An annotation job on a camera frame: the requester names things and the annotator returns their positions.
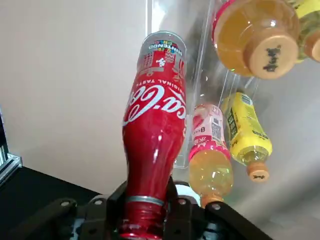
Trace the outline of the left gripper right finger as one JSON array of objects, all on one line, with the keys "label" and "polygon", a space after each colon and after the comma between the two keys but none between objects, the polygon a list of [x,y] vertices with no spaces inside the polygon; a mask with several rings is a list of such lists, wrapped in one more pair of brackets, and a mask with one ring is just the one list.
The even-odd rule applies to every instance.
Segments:
[{"label": "left gripper right finger", "polygon": [[205,208],[178,196],[172,178],[167,184],[164,240],[270,240],[271,237],[228,204],[213,201]]}]

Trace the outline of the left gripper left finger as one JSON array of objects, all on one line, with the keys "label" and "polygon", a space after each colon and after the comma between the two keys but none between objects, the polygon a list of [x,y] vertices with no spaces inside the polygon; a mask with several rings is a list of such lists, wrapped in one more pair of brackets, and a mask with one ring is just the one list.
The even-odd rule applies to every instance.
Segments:
[{"label": "left gripper left finger", "polygon": [[8,240],[111,240],[117,215],[113,204],[123,200],[127,183],[110,196],[97,195],[85,205],[58,198],[7,233]]}]

